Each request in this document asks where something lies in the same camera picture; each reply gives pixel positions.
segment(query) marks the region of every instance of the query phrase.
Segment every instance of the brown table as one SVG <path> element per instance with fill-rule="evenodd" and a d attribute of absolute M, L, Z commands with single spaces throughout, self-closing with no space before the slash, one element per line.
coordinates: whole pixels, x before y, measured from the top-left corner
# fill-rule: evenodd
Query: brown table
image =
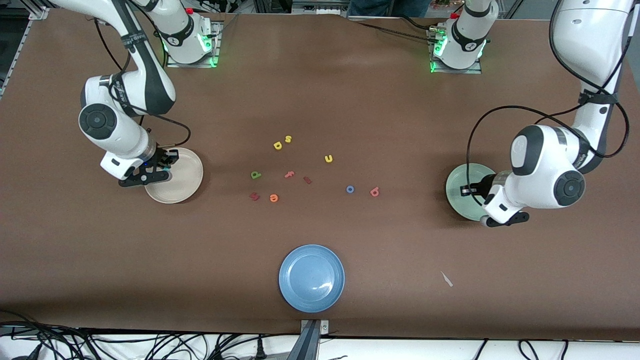
<path fill-rule="evenodd" d="M 430 73 L 420 40 L 340 17 L 242 15 L 217 69 L 168 69 L 178 94 L 168 115 L 191 126 L 205 176 L 191 199 L 163 205 L 99 167 L 103 152 L 78 129 L 79 93 L 116 68 L 92 22 L 53 10 L 34 23 L 0 101 L 0 306 L 83 327 L 296 332 L 317 317 L 345 336 L 637 339 L 637 133 L 587 176 L 579 203 L 531 210 L 527 224 L 485 229 L 445 198 L 486 110 L 575 104 L 578 81 L 553 59 L 547 26 L 496 22 L 484 74 L 459 76 Z M 636 119 L 628 69 L 621 100 Z M 535 120 L 496 113 L 472 160 L 507 169 L 511 139 Z M 621 123 L 616 114 L 611 144 Z M 184 136 L 145 124 L 161 143 Z M 292 144 L 276 152 L 285 135 Z M 342 297 L 317 315 L 278 289 L 283 258 L 306 243 L 333 249 L 346 270 Z"/>

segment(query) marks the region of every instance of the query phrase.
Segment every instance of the blue plate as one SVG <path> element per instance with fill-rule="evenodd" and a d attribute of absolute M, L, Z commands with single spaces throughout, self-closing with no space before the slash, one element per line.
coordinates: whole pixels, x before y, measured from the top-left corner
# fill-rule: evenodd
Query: blue plate
<path fill-rule="evenodd" d="M 319 313 L 334 305 L 342 294 L 344 268 L 333 251 L 304 245 L 284 259 L 278 280 L 289 305 L 306 313 Z"/>

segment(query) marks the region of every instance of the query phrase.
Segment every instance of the round plate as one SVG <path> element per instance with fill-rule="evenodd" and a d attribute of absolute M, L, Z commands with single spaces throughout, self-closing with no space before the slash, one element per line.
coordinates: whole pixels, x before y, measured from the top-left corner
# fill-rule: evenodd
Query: round plate
<path fill-rule="evenodd" d="M 483 177 L 495 174 L 490 168 L 480 164 L 469 164 L 469 180 L 477 183 Z M 467 165 L 462 164 L 455 168 L 447 178 L 447 199 L 453 210 L 458 214 L 473 221 L 480 221 L 486 215 L 482 207 L 473 200 L 471 196 L 460 195 L 460 187 L 467 185 Z"/>
<path fill-rule="evenodd" d="M 344 268 L 333 251 L 304 245 L 284 259 L 278 281 L 289 305 L 306 313 L 319 313 L 334 305 L 342 294 Z"/>
<path fill-rule="evenodd" d="M 202 161 L 196 153 L 183 147 L 174 147 L 169 150 L 174 149 L 178 150 L 180 158 L 169 169 L 171 178 L 162 183 L 145 185 L 149 196 L 163 204 L 175 204 L 188 199 L 198 190 L 202 182 Z"/>

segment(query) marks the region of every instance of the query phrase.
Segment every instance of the person's leg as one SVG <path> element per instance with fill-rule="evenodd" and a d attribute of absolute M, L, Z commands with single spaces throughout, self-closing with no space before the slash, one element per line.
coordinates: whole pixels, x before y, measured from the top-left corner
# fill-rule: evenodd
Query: person's leg
<path fill-rule="evenodd" d="M 347 16 L 386 16 L 392 0 L 351 0 Z"/>
<path fill-rule="evenodd" d="M 431 0 L 396 0 L 391 16 L 424 17 Z"/>

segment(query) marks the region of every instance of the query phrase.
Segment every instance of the green plate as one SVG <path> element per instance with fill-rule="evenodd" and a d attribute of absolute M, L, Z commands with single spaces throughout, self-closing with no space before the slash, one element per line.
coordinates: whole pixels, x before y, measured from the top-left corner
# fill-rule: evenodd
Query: green plate
<path fill-rule="evenodd" d="M 484 165 L 469 164 L 469 180 L 471 183 L 477 183 L 490 174 L 495 174 L 495 172 Z M 466 184 L 467 166 L 462 164 L 455 168 L 447 178 L 447 199 L 453 210 L 456 210 L 458 214 L 469 220 L 480 221 L 480 218 L 486 215 L 482 207 L 476 204 L 471 196 L 460 195 L 460 187 Z"/>

